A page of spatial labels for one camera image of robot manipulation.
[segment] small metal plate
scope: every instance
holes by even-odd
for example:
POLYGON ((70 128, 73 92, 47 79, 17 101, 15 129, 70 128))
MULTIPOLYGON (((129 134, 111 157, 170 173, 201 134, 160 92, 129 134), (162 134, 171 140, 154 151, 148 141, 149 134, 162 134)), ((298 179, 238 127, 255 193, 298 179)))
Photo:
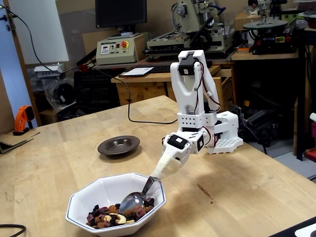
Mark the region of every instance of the small metal plate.
POLYGON ((120 136, 111 138, 98 147, 98 152, 107 156, 122 155, 134 150, 140 140, 134 136, 120 136))

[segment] cnc machine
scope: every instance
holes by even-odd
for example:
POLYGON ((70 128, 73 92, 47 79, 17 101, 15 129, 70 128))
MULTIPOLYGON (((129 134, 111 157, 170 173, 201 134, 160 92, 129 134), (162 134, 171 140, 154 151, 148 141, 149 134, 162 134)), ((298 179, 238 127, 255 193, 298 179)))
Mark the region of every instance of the cnc machine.
POLYGON ((183 50, 202 49, 208 53, 223 53, 233 46, 233 29, 219 17, 225 7, 209 0, 178 0, 171 8, 174 32, 147 42, 145 54, 178 55, 183 50))

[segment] metal spoon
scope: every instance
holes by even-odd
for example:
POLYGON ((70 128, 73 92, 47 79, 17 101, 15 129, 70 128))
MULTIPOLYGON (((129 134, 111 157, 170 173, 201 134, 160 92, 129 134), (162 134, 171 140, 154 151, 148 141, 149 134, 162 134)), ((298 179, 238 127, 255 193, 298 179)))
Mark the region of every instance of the metal spoon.
POLYGON ((131 193, 126 198, 124 198, 124 200, 120 204, 119 212, 124 213, 126 210, 132 210, 135 206, 138 206, 138 205, 144 206, 144 201, 146 200, 146 193, 151 188, 153 183, 157 180, 159 179, 150 176, 141 193, 139 192, 131 193))

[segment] red emergency stop button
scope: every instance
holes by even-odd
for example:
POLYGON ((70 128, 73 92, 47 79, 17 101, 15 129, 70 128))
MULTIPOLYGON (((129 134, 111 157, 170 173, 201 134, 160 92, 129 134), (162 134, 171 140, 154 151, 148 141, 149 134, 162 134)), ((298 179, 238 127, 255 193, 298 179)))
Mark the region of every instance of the red emergency stop button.
POLYGON ((126 47, 127 47, 127 43, 126 43, 125 41, 123 41, 123 42, 121 43, 121 45, 122 45, 123 48, 126 48, 126 47))

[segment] white container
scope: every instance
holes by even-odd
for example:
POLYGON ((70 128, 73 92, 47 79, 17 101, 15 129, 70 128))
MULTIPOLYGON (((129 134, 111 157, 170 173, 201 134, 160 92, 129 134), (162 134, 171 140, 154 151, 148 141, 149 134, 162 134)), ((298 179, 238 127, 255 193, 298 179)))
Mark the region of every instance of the white container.
POLYGON ((147 176, 130 173, 109 176, 94 181, 70 197, 66 220, 100 237, 120 237, 135 233, 165 205, 166 197, 162 182, 155 182, 147 193, 148 197, 155 199, 154 208, 135 223, 96 230, 86 225, 86 218, 95 205, 109 207, 120 203, 132 192, 142 192, 147 179, 147 176))

